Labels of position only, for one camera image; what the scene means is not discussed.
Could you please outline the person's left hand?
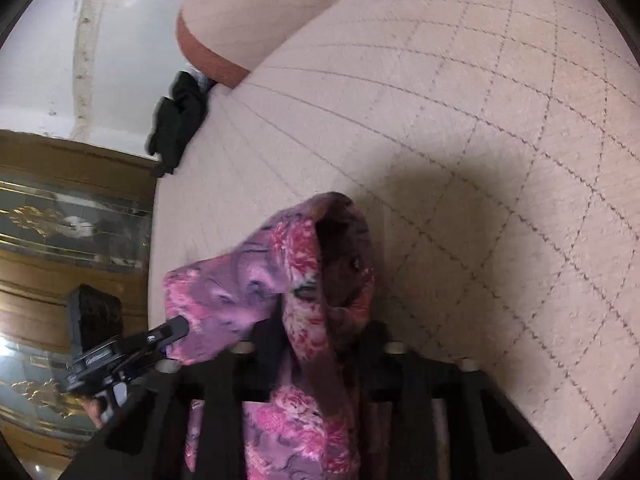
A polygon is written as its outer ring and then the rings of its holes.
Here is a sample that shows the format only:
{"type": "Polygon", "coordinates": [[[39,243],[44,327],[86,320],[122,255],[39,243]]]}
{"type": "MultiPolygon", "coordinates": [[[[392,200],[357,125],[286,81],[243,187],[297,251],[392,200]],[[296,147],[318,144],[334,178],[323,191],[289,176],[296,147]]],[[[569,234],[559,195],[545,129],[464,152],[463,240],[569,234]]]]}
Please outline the person's left hand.
{"type": "Polygon", "coordinates": [[[96,426],[96,428],[101,428],[104,425],[103,415],[107,407],[104,397],[94,396],[93,398],[81,398],[80,403],[93,422],[93,425],[96,426]]]}

